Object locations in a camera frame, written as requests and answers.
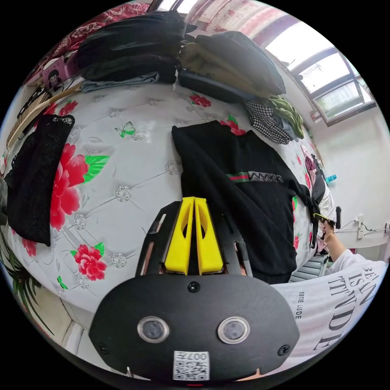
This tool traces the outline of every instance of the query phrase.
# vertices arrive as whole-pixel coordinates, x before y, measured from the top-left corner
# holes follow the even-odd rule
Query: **blue bottle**
[[[336,180],[337,179],[337,176],[336,175],[332,175],[332,176],[329,176],[328,178],[326,178],[326,182],[329,184],[330,182],[332,182],[333,180]]]

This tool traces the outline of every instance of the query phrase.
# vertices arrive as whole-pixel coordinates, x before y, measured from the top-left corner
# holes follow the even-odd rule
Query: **window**
[[[376,105],[356,68],[307,24],[288,28],[266,50],[294,77],[328,126]]]
[[[151,3],[149,10],[169,11],[177,10],[178,13],[187,15],[198,0],[155,0]]]

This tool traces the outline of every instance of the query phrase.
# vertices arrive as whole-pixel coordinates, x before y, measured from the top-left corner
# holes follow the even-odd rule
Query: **qr code label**
[[[174,351],[173,379],[177,381],[208,381],[210,359],[208,352]]]

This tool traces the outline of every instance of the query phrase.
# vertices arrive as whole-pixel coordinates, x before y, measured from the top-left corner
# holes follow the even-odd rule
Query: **power outlet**
[[[360,215],[357,219],[357,239],[361,240],[364,237],[364,228],[363,228],[363,216]]]

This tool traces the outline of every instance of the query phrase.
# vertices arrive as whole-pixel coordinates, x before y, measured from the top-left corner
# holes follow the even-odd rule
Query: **white sleeve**
[[[346,249],[343,253],[341,253],[330,269],[327,270],[326,274],[335,273],[347,267],[360,266],[370,263],[373,263],[373,261],[367,260],[361,255],[353,254],[349,249]]]

